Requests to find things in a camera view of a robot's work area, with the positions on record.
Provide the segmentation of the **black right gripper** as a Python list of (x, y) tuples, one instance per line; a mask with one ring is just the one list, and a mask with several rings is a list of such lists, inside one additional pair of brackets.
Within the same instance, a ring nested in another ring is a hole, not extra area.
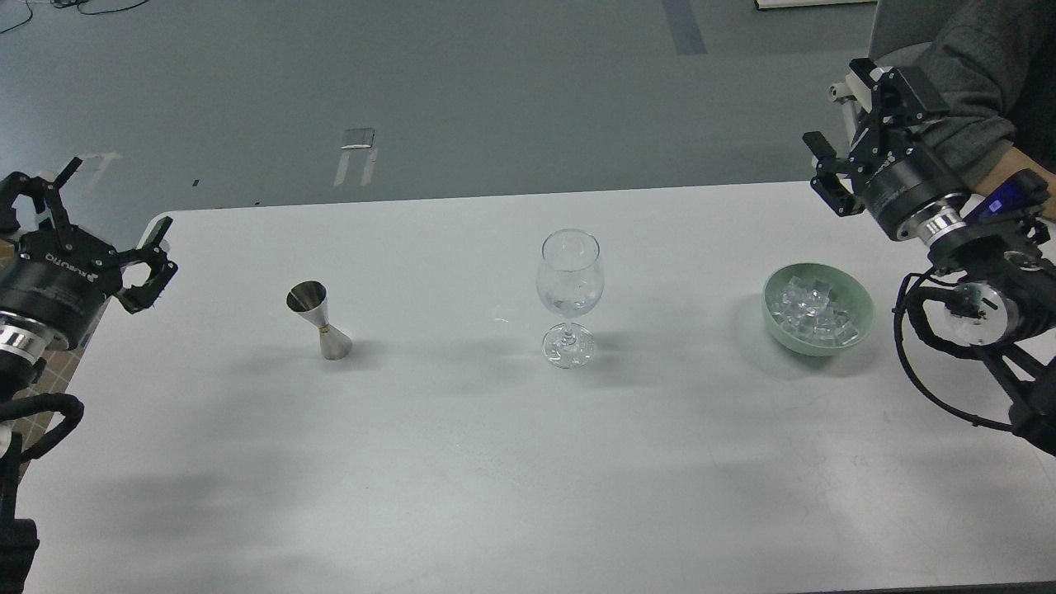
[[(815, 162), (814, 192), (837, 217), (871, 215), (897, 242), (935, 242), (964, 227), (960, 211), (972, 192), (922, 138), (924, 129), (950, 113), (945, 98), (914, 64), (880, 67), (855, 58), (849, 69), (847, 81), (863, 114), (848, 157), (838, 157), (821, 131), (803, 134)], [(842, 183), (853, 172), (855, 193)]]

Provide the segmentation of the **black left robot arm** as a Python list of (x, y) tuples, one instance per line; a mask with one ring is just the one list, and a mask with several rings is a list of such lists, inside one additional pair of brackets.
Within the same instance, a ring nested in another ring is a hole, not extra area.
[(23, 172), (2, 180), (2, 240), (14, 250), (1, 278), (4, 593), (23, 592), (40, 545), (36, 522), (16, 515), (22, 467), (49, 454), (84, 414), (74, 395), (24, 391), (45, 372), (48, 353), (82, 345), (106, 302), (142, 312), (177, 273), (163, 244), (170, 217), (162, 217), (139, 247), (128, 250), (71, 222), (61, 189), (82, 162), (72, 157), (53, 180)]

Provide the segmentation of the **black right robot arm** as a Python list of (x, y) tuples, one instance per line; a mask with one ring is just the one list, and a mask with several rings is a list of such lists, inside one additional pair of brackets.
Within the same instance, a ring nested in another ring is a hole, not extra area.
[[(1011, 174), (967, 208), (972, 190), (929, 148), (921, 132), (948, 106), (914, 67), (849, 63), (829, 97), (844, 110), (849, 151), (842, 157), (818, 131), (804, 133), (814, 157), (810, 186), (838, 217), (869, 214), (895, 242), (920, 240), (931, 267), (908, 274), (893, 307), (898, 359), (921, 395), (955, 417), (1020, 437), (1055, 451), (1055, 369), (1022, 342), (1052, 331), (1054, 264), (1041, 245), (1046, 181), (1030, 169)], [(1005, 422), (939, 400), (908, 361), (903, 327), (958, 360), (981, 361), (1008, 397)]]

